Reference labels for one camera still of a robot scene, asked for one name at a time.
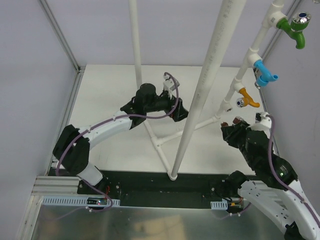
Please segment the brown water faucet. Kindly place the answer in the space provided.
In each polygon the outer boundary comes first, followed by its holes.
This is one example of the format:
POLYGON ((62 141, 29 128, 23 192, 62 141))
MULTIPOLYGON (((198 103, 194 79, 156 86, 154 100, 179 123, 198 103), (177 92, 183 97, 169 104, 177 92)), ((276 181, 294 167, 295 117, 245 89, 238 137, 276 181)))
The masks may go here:
POLYGON ((243 122, 244 120, 240 117, 240 116, 236 116, 232 122, 229 124, 228 122, 222 122, 220 124, 221 127, 229 127, 229 126, 233 126, 233 125, 236 125, 236 124, 239 124, 240 122, 243 122))

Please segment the white PVC pipe frame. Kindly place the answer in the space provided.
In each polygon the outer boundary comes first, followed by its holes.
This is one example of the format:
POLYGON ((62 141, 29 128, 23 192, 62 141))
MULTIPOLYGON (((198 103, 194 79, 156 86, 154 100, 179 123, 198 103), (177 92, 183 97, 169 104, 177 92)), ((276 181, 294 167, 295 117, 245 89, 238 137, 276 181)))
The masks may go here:
POLYGON ((224 0, 222 1, 218 17, 214 26, 214 30, 210 39, 208 50, 204 59, 203 66, 201 68, 200 76, 195 88, 191 107, 189 110, 184 129, 168 137, 158 139, 154 135, 151 139, 154 141, 153 145, 158 151, 158 155, 167 171, 167 175, 170 180, 174 181, 178 177, 178 171, 184 158, 187 147, 190 143, 191 137, 195 130, 206 127, 210 124, 217 123, 223 112, 229 112, 232 110, 230 104, 231 98, 234 93, 239 93, 239 90, 245 88, 242 83, 242 78, 249 67, 254 67, 254 63, 257 60, 263 59, 258 54, 260 45, 266 37, 271 27, 276 28, 279 20, 288 17, 282 12, 285 2, 283 0, 274 0, 261 23, 261 28, 257 33, 253 43, 248 48, 242 65, 230 84, 229 91, 223 98, 218 111, 213 117, 199 122, 201 112, 205 106, 209 92, 213 86, 216 75, 221 66, 223 57, 227 51, 232 35, 239 22, 242 11, 245 7, 246 1, 244 0, 224 0), (174 160, 173 166, 170 166, 166 156, 164 155, 161 145, 162 143, 180 137, 180 143, 177 150, 177 154, 174 160))

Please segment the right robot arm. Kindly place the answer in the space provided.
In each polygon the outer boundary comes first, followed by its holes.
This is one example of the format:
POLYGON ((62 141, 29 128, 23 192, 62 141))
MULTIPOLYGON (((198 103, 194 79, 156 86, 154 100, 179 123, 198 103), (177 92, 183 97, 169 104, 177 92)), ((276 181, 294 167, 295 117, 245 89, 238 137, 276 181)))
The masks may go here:
POLYGON ((282 204, 276 203, 258 189, 256 184, 239 170, 231 173, 216 192, 223 198, 242 197, 266 215, 283 233, 286 240, 318 240, 320 216, 305 195, 298 175, 291 164, 273 152, 272 138, 275 123, 248 124, 235 118, 232 125, 221 124, 223 140, 238 149, 260 181, 273 189, 282 204))

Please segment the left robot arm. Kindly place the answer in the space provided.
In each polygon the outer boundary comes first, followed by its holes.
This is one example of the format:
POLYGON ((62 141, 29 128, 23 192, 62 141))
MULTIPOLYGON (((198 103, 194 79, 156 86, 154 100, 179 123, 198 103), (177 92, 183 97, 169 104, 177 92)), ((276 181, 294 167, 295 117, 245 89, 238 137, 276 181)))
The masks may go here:
POLYGON ((148 118, 148 113, 160 111, 174 122, 184 120, 189 114, 180 97, 171 95, 166 89, 157 95, 153 84, 144 83, 112 118, 88 127, 66 126, 53 148, 53 156, 71 176, 87 182, 90 191, 96 195, 102 194, 108 180, 89 162, 90 150, 116 134, 137 127, 148 118))

